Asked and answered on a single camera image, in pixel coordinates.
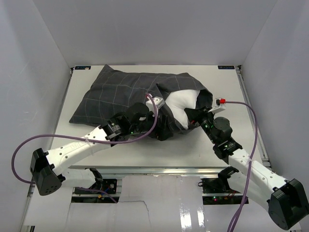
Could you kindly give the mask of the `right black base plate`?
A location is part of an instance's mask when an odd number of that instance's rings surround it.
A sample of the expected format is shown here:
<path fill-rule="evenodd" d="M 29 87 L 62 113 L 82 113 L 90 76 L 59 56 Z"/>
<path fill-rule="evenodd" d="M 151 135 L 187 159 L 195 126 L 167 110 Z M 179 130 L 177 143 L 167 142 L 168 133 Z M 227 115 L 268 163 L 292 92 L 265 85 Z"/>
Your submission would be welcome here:
<path fill-rule="evenodd" d="M 240 204 L 242 195 L 226 187 L 219 178 L 202 178 L 198 184 L 202 188 L 204 205 Z"/>

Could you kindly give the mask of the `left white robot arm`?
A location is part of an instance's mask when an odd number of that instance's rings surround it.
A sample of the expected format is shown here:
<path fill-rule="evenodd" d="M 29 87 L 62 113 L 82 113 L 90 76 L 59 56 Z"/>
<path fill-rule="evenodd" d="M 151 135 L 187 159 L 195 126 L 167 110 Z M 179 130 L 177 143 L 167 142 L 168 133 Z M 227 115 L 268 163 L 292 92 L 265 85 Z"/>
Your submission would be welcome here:
<path fill-rule="evenodd" d="M 61 187 L 86 188 L 92 193 L 100 191 L 102 176 L 95 168 L 80 170 L 71 166 L 112 146 L 133 143 L 151 134 L 158 136 L 160 122 L 167 120 L 159 112 L 164 105 L 162 98 L 135 103 L 69 144 L 48 151 L 35 150 L 30 172 L 38 193 L 47 196 Z"/>

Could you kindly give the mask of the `left blue corner label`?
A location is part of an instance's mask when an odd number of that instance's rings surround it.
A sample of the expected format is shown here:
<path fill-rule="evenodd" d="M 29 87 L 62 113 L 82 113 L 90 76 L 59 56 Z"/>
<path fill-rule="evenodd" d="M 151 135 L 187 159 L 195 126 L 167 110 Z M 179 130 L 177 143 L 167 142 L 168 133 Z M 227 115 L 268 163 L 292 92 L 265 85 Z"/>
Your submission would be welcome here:
<path fill-rule="evenodd" d="M 75 66 L 75 70 L 90 70 L 91 66 Z"/>

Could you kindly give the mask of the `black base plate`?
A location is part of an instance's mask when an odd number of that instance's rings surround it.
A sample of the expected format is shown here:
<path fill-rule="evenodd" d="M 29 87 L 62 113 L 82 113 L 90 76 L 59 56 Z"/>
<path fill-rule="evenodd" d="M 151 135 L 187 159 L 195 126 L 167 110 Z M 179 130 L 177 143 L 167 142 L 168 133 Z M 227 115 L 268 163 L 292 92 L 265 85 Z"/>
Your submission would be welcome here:
<path fill-rule="evenodd" d="M 202 178 L 198 184 L 202 188 L 204 205 L 240 204 L 242 195 L 226 187 L 219 178 Z"/>
<path fill-rule="evenodd" d="M 92 187 L 92 191 L 74 189 L 72 203 L 117 203 L 121 190 L 122 179 L 104 178 L 100 185 Z"/>

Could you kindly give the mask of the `blue corner label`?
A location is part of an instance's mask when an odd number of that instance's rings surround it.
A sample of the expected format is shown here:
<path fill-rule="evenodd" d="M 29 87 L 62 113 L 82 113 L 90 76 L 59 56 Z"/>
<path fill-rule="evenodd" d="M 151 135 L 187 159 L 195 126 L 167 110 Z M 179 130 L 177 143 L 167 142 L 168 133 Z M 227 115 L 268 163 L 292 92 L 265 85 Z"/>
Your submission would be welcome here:
<path fill-rule="evenodd" d="M 219 70 L 234 70 L 235 66 L 233 65 L 218 65 Z"/>
<path fill-rule="evenodd" d="M 90 70 L 91 66 L 75 66 L 75 70 Z"/>

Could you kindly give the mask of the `dark grey checked pillowcase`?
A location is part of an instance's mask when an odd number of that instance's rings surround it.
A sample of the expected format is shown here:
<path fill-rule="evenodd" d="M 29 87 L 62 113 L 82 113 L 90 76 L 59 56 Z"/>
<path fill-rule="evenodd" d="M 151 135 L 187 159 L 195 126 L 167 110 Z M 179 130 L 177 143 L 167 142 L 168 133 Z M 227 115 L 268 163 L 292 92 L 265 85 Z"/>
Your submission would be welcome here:
<path fill-rule="evenodd" d="M 123 72 L 105 65 L 90 89 L 85 93 L 70 123 L 98 126 L 119 112 L 125 112 L 133 104 L 146 102 L 146 93 L 161 97 L 164 101 L 171 92 L 199 90 L 195 109 L 210 108 L 213 94 L 188 73 Z M 170 127 L 175 134 L 187 134 L 194 129 L 188 125 L 185 130 L 165 105 L 160 112 L 170 116 Z"/>

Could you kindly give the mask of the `aluminium front rail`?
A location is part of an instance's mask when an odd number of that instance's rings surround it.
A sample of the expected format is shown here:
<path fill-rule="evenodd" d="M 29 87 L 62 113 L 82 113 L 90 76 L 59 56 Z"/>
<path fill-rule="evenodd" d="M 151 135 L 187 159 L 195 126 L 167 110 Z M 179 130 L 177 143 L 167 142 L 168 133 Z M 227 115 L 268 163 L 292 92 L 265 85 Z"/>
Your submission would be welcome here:
<path fill-rule="evenodd" d="M 217 175 L 224 167 L 202 168 L 202 167 L 97 167 L 103 176 L 125 175 L 125 174 L 149 174 L 149 175 Z"/>

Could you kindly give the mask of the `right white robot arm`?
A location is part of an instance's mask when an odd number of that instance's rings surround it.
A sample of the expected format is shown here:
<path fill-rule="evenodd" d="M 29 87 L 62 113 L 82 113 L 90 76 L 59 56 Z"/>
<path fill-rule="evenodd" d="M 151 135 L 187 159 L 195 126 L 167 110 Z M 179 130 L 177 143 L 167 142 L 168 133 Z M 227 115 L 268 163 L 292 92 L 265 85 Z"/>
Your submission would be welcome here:
<path fill-rule="evenodd" d="M 228 167 L 218 174 L 218 188 L 225 193 L 235 190 L 259 204 L 281 229 L 289 230 L 309 214 L 309 202 L 303 185 L 272 172 L 232 138 L 230 122 L 215 117 L 207 107 L 185 109 L 189 122 L 200 126 L 213 143 L 215 155 Z"/>

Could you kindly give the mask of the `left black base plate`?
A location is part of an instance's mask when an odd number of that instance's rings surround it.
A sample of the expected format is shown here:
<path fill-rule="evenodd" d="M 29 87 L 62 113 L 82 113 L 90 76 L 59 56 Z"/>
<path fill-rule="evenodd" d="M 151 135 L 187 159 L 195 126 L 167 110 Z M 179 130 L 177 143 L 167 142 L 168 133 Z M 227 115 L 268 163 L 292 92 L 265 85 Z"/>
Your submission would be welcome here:
<path fill-rule="evenodd" d="M 122 179 L 104 178 L 100 185 L 92 187 L 92 191 L 74 189 L 72 203 L 117 203 L 121 190 Z"/>

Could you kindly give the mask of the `right blue corner label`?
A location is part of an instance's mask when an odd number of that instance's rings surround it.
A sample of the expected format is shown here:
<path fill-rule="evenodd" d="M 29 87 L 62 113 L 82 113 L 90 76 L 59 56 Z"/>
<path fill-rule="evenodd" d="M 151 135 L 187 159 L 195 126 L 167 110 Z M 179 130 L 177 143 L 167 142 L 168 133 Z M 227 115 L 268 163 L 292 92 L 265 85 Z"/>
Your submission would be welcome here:
<path fill-rule="evenodd" d="M 235 66 L 233 65 L 218 65 L 219 70 L 234 70 Z"/>

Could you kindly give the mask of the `white pillow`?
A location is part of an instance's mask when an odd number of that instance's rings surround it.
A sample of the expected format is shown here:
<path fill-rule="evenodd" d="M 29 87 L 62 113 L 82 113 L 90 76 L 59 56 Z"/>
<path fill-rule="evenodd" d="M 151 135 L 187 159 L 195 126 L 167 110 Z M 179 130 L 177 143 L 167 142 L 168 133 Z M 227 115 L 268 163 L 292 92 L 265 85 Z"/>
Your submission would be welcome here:
<path fill-rule="evenodd" d="M 189 125 L 188 116 L 185 108 L 195 109 L 199 90 L 185 89 L 171 92 L 165 100 L 166 105 L 170 108 L 174 118 L 187 130 Z"/>

